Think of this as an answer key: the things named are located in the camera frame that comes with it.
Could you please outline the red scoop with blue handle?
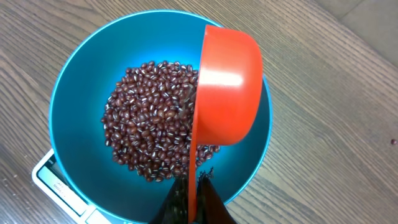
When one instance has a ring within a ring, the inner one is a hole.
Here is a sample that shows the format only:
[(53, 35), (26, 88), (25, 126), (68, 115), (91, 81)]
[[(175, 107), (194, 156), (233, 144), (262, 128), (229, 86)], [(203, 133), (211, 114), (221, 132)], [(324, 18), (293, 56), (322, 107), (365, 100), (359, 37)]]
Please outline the red scoop with blue handle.
[(207, 25), (201, 50), (188, 175), (188, 221), (197, 209), (196, 150), (232, 145), (249, 132), (262, 91), (262, 56), (248, 34)]

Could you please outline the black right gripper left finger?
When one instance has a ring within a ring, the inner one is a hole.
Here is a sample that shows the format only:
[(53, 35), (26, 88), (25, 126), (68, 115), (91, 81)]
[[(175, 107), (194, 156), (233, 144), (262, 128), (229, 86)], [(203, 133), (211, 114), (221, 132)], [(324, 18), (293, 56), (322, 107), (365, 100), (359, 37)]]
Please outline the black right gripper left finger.
[(188, 180), (178, 177), (169, 190), (161, 208), (149, 224), (188, 223)]

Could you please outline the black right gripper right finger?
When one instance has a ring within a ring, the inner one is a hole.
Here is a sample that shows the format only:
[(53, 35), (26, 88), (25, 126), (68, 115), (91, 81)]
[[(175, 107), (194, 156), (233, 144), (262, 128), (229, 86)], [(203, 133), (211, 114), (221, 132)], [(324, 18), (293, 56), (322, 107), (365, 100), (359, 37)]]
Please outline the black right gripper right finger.
[(211, 168), (208, 172), (200, 173), (195, 222), (198, 224), (236, 224), (211, 183), (213, 177), (214, 168)]

